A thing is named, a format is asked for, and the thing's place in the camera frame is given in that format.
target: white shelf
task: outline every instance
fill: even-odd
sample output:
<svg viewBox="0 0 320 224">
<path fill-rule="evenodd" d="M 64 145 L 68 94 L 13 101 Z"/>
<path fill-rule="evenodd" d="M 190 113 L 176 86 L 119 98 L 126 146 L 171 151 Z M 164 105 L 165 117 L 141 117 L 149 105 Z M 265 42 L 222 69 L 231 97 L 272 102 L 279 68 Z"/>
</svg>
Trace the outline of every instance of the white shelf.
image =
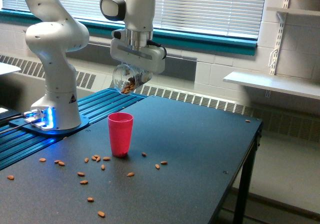
<svg viewBox="0 0 320 224">
<path fill-rule="evenodd" d="M 21 69 L 14 65 L 4 64 L 0 62 L 0 75 L 19 72 Z"/>
<path fill-rule="evenodd" d="M 249 71 L 234 71 L 223 80 L 247 87 L 320 100 L 319 82 Z"/>
<path fill-rule="evenodd" d="M 320 11 L 315 10 L 303 10 L 303 9 L 292 9 L 292 8 L 278 8 L 278 7 L 267 7 L 267 11 L 274 11 L 278 13 L 288 13 L 293 15 L 305 15 L 320 17 Z"/>
</svg>

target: window blind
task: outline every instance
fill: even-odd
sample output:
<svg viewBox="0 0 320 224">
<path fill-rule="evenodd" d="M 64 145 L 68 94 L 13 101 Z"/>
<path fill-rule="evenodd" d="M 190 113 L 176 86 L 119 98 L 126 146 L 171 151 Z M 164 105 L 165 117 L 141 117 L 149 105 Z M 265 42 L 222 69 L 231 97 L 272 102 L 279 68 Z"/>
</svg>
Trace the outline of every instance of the window blind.
<svg viewBox="0 0 320 224">
<path fill-rule="evenodd" d="M 3 8 L 28 11 L 24 0 L 2 0 Z M 108 22 L 100 0 L 60 0 L 76 18 Z M 265 0 L 156 0 L 154 27 L 257 39 Z"/>
</svg>

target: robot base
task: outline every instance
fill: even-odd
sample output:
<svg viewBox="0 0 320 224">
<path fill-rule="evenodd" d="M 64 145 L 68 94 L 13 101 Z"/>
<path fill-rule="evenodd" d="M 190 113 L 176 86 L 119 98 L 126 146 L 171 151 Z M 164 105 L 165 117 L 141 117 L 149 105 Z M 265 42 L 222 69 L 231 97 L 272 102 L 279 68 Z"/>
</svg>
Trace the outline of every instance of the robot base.
<svg viewBox="0 0 320 224">
<path fill-rule="evenodd" d="M 46 136 L 46 137 L 67 137 L 70 136 L 76 132 L 81 131 L 82 129 L 86 128 L 89 126 L 89 118 L 84 116 L 84 115 L 80 115 L 80 119 L 81 119 L 81 124 L 75 128 L 71 128 L 71 129 L 67 129 L 67 130 L 41 130 L 40 128 L 35 127 L 32 124 L 28 124 L 25 126 L 22 126 L 21 129 L 22 130 L 27 130 L 33 133 L 37 133 L 41 136 Z M 12 120 L 9 122 L 10 125 L 12 126 L 20 126 L 25 124 L 25 119 L 24 118 L 20 118 L 17 120 Z"/>
</svg>

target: window sill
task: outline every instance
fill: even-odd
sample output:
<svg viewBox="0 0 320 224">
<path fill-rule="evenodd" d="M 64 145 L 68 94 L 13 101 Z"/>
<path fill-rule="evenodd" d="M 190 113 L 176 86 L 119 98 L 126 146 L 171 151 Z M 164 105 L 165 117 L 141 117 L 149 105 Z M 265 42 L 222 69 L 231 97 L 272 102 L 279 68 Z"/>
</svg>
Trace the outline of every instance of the window sill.
<svg viewBox="0 0 320 224">
<path fill-rule="evenodd" d="M 35 24 L 40 20 L 30 12 L 0 9 L 0 20 Z M 111 38 L 111 32 L 124 28 L 124 25 L 103 21 L 78 19 L 91 34 L 104 35 Z M 215 51 L 254 56 L 257 48 L 256 40 L 237 39 L 222 36 L 211 36 L 187 32 L 155 29 L 153 40 L 164 46 L 175 49 L 189 49 L 200 52 Z"/>
</svg>

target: pink cup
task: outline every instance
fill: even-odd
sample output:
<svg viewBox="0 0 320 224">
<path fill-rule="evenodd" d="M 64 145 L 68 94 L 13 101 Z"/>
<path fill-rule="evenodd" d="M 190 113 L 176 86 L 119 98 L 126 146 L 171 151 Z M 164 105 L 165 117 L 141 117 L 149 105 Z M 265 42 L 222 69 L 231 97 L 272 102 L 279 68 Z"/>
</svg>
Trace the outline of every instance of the pink cup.
<svg viewBox="0 0 320 224">
<path fill-rule="evenodd" d="M 109 137 L 112 155 L 123 158 L 128 154 L 134 117 L 128 113 L 116 112 L 108 116 Z"/>
</svg>

